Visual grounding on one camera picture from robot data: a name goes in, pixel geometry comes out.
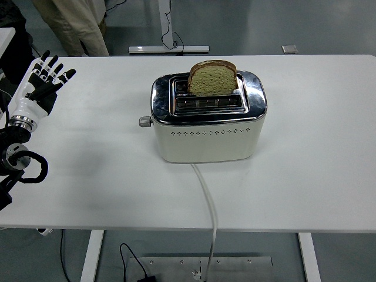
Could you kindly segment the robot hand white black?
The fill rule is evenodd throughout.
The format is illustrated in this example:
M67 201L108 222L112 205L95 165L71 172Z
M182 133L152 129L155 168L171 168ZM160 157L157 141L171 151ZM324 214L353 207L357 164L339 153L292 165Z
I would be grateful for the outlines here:
M63 88L76 74L75 69L65 69L59 56L50 56L50 51L38 58L29 72L26 81L16 93L16 108L11 116L23 116L34 122L49 116Z

